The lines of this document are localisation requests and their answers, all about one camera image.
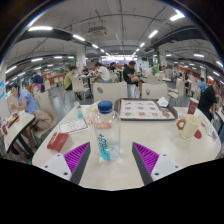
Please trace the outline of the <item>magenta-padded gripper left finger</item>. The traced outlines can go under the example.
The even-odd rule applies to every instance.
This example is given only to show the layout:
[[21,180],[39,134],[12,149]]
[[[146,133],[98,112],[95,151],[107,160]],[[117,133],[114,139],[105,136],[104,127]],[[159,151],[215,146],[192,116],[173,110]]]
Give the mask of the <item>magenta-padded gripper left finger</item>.
[[79,184],[90,152],[90,143],[84,143],[66,154],[57,153],[42,166],[42,169]]

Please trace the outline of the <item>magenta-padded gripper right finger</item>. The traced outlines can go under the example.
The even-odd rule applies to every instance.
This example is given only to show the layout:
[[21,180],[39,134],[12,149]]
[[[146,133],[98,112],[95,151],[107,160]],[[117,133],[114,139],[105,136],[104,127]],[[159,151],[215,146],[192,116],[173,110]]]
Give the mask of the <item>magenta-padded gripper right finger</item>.
[[167,154],[158,154],[136,142],[132,143],[132,153],[145,185],[182,169]]

